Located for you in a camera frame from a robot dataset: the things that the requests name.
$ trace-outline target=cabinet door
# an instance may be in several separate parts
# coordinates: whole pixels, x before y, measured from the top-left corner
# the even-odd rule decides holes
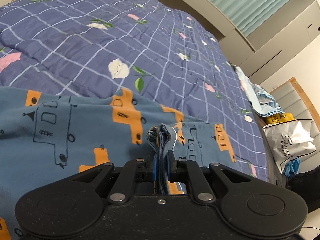
[[[301,16],[268,41],[240,67],[252,83],[261,84],[310,43]]]
[[[313,41],[320,34],[320,9],[317,1],[314,1],[301,14],[303,23],[307,28],[310,39]]]
[[[184,2],[206,18],[223,36],[234,30],[233,23],[209,0],[184,0]]]
[[[227,59],[235,65],[240,65],[253,54],[253,50],[235,29],[224,37],[220,47]]]

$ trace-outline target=metal rivet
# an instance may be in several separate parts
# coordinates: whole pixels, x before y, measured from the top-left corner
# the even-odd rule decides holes
[[[166,201],[164,199],[159,199],[158,200],[158,204],[165,204],[165,203],[166,203]]]
[[[31,103],[36,104],[37,103],[37,99],[36,98],[32,98],[31,99]]]
[[[110,195],[110,199],[113,201],[123,201],[125,199],[125,195],[122,193],[113,193]]]
[[[200,193],[198,195],[198,199],[202,201],[210,201],[213,200],[213,196],[210,193]]]

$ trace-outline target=black bag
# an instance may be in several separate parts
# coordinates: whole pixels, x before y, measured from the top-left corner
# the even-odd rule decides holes
[[[308,213],[320,208],[320,166],[312,171],[298,173],[286,188],[300,195],[308,206]]]

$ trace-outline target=yellow package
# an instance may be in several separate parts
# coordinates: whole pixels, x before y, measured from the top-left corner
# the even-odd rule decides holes
[[[266,124],[286,122],[291,120],[294,120],[294,117],[291,113],[274,114],[265,118]]]

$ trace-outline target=folded denim fabric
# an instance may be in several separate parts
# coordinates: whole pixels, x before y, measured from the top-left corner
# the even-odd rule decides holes
[[[220,132],[221,124],[208,122],[178,122],[170,125],[161,124],[152,127],[147,133],[147,140],[158,154],[158,183],[162,194],[185,194],[185,185],[168,182],[166,162],[169,150],[176,160],[196,161],[200,167],[209,167],[210,163],[221,163],[239,170],[232,150],[220,150],[231,147],[226,133]]]
[[[147,131],[180,120],[198,121],[126,88],[98,99],[0,86],[0,240],[18,239],[22,195],[105,162],[147,159]]]

